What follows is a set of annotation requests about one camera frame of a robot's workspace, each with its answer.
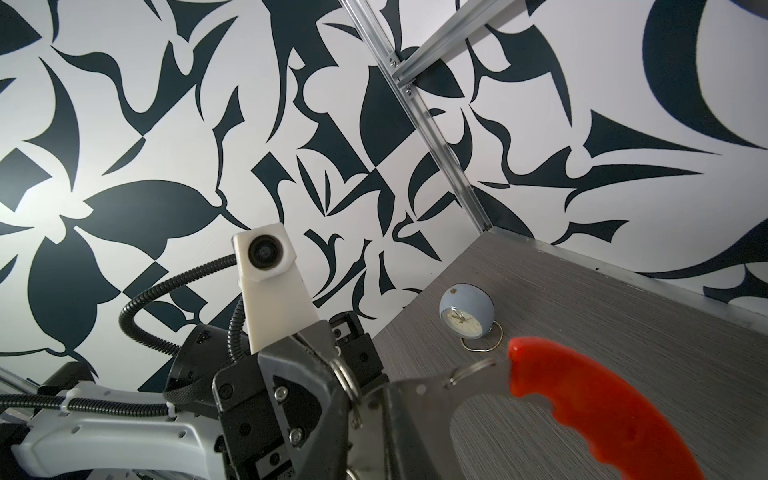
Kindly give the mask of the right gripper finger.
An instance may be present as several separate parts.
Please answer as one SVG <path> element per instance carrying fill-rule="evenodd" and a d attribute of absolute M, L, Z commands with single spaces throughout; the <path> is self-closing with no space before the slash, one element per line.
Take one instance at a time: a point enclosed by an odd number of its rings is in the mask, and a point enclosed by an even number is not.
<path fill-rule="evenodd" d="M 382 394 L 390 477 L 463 479 L 450 425 L 468 391 L 448 383 L 389 383 Z"/>

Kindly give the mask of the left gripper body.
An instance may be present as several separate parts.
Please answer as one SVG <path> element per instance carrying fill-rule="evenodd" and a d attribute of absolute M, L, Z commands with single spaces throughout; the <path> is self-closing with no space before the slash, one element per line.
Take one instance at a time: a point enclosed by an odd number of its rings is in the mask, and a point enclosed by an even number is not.
<path fill-rule="evenodd" d="M 243 313 L 198 326 L 164 388 L 175 406 L 218 421 L 229 479 L 346 479 L 357 388 L 387 379 L 358 316 L 344 312 L 253 353 Z"/>

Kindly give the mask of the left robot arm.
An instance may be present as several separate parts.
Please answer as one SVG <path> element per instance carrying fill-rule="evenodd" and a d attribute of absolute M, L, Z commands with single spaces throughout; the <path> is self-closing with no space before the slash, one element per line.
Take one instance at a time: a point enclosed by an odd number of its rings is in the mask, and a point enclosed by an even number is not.
<path fill-rule="evenodd" d="M 233 360 L 224 329 L 197 326 L 163 393 L 110 390 L 70 363 L 1 428 L 5 478 L 105 470 L 200 479 L 346 479 L 363 396 L 387 381 L 352 313 L 319 321 L 264 352 Z"/>

